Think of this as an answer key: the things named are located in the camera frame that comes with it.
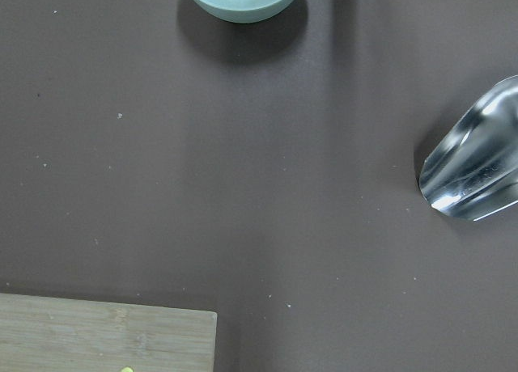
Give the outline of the wooden cutting board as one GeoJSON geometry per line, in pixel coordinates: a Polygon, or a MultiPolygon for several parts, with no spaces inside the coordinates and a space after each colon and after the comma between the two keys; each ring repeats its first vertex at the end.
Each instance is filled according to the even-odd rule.
{"type": "Polygon", "coordinates": [[[3,371],[212,371],[217,314],[1,295],[3,371]]]}

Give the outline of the metal scoop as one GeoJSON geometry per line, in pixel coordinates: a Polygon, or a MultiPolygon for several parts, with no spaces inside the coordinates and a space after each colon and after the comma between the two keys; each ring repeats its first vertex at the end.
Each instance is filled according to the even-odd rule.
{"type": "Polygon", "coordinates": [[[418,178],[432,209],[477,222],[517,203],[517,77],[483,94],[425,158],[418,178]]]}

